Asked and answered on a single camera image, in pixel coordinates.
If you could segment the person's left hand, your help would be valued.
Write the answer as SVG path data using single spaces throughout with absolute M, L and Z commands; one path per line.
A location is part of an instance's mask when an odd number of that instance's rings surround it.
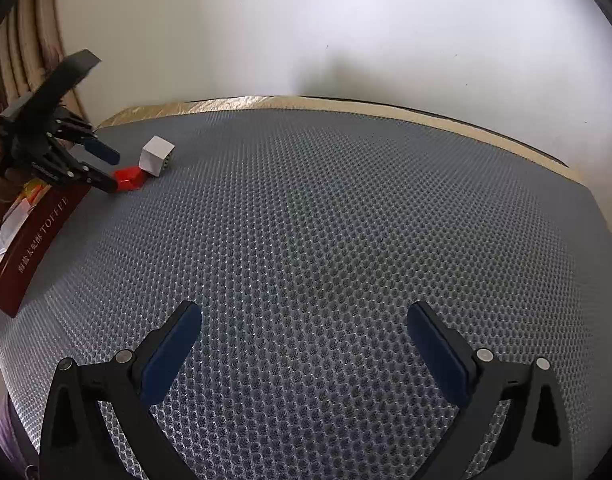
M 29 172 L 4 164 L 0 144 L 0 203 L 14 202 L 31 178 Z

